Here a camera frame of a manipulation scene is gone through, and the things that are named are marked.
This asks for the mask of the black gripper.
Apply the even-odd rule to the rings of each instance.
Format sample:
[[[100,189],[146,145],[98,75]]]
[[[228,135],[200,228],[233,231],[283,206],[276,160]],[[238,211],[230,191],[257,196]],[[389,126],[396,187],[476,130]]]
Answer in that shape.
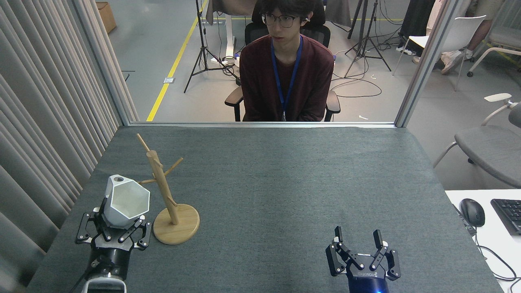
[[[103,256],[102,262],[90,271],[91,279],[107,277],[110,273],[112,278],[126,280],[131,250],[146,249],[150,235],[151,223],[145,219],[136,219],[126,230],[109,231],[101,212],[85,212],[76,235],[76,244],[91,242],[91,262]]]
[[[326,256],[331,276],[347,274],[350,293],[388,293],[385,278],[395,281],[401,277],[398,253],[383,240],[380,230],[373,231],[377,252],[357,254],[344,245],[341,227],[335,228],[335,237],[326,248]],[[380,264],[387,260],[387,270]]]

